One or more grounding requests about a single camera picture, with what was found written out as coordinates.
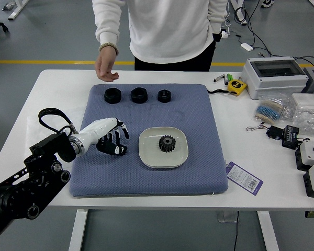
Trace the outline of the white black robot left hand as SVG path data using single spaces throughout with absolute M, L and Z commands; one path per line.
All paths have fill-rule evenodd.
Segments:
M 109 155 L 125 155 L 127 147 L 120 144 L 122 129 L 126 139 L 129 133 L 126 125 L 117 118 L 106 118 L 92 122 L 79 133 L 70 136 L 70 142 L 77 156 L 84 155 L 91 145 L 98 151 Z

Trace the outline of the person's right hand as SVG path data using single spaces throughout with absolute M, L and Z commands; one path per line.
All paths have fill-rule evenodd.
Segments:
M 100 50 L 95 62 L 97 77 L 104 82 L 113 82 L 119 78 L 119 74 L 112 73 L 112 68 L 116 59 L 116 50 L 107 46 Z

